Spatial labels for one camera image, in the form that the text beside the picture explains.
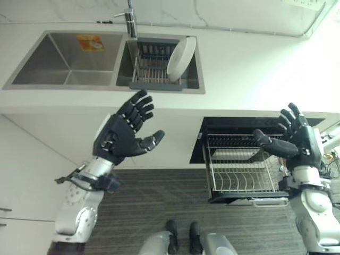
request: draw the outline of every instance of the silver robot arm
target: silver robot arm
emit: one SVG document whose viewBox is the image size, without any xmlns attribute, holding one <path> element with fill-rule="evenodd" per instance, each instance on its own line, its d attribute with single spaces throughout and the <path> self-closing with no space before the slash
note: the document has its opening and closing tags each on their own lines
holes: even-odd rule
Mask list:
<svg viewBox="0 0 340 255">
<path fill-rule="evenodd" d="M 290 176 L 279 182 L 279 189 L 290 194 L 290 204 L 309 255 L 340 254 L 340 223 L 332 212 L 330 180 L 320 178 L 321 157 L 340 146 L 340 139 L 322 144 L 318 130 L 308 125 L 294 104 L 281 111 L 278 127 L 284 140 L 271 139 L 260 130 L 255 139 L 264 150 L 286 158 Z"/>
<path fill-rule="evenodd" d="M 164 136 L 162 130 L 144 139 L 136 138 L 144 121 L 153 116 L 152 98 L 145 90 L 137 92 L 118 110 L 108 115 L 93 143 L 93 159 L 66 177 L 55 181 L 70 182 L 65 201 L 56 218 L 49 255 L 81 255 L 96 224 L 98 206 L 105 192 L 114 192 L 119 182 L 112 169 L 125 157 L 153 150 Z"/>
</svg>

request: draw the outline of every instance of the gray carpet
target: gray carpet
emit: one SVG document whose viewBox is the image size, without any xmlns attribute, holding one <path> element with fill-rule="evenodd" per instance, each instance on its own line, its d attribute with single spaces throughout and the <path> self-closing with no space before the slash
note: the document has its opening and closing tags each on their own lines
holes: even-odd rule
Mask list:
<svg viewBox="0 0 340 255">
<path fill-rule="evenodd" d="M 148 235 L 161 231 L 168 219 L 178 224 L 179 255 L 189 254 L 189 226 L 226 235 L 239 255 L 306 253 L 286 208 L 255 208 L 207 203 L 205 170 L 160 169 L 116 171 L 121 187 L 107 194 L 86 255 L 137 255 Z M 334 185 L 340 193 L 340 185 Z M 334 210 L 338 219 L 340 211 Z"/>
</svg>

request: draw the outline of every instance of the countertop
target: countertop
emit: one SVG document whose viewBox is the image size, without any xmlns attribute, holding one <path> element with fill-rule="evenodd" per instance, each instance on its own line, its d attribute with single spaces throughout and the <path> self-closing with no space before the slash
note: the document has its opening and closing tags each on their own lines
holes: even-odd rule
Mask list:
<svg viewBox="0 0 340 255">
<path fill-rule="evenodd" d="M 340 37 L 324 29 L 310 40 L 139 26 L 139 32 L 197 36 L 206 93 L 153 92 L 157 109 L 278 111 L 293 101 L 304 111 L 340 112 Z M 124 25 L 0 25 L 0 88 L 45 30 L 126 32 Z M 0 113 L 113 111 L 131 92 L 0 90 Z"/>
</svg>

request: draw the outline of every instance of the black shoe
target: black shoe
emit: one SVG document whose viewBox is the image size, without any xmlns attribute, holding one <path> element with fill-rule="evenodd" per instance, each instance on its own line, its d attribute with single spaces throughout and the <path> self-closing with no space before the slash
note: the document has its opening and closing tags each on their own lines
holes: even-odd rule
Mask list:
<svg viewBox="0 0 340 255">
<path fill-rule="evenodd" d="M 200 232 L 197 222 L 191 223 L 189 238 L 190 238 L 190 254 L 192 255 L 201 254 L 203 251 L 203 247 L 200 242 Z"/>
<path fill-rule="evenodd" d="M 176 222 L 174 222 L 173 220 L 168 220 L 165 223 L 165 230 L 172 233 L 172 235 L 170 235 L 170 244 L 169 244 L 169 247 L 168 247 L 168 253 L 170 255 L 174 255 L 179 250 L 179 243 L 178 243 L 178 240 L 177 240 L 177 225 L 176 225 Z"/>
</svg>

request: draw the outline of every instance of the dish drying rack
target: dish drying rack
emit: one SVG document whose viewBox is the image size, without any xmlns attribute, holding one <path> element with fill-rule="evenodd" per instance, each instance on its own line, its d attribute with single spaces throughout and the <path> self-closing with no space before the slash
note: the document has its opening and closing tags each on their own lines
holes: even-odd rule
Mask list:
<svg viewBox="0 0 340 255">
<path fill-rule="evenodd" d="M 154 89 L 157 87 L 158 90 L 181 91 L 183 89 L 182 78 L 170 82 L 166 73 L 170 56 L 176 44 L 138 42 L 133 77 L 129 87 L 131 89 Z"/>
<path fill-rule="evenodd" d="M 280 135 L 271 135 L 280 139 Z M 282 159 L 256 145 L 251 134 L 208 134 L 203 149 L 211 203 L 239 198 L 283 198 L 278 182 L 287 171 Z"/>
</svg>

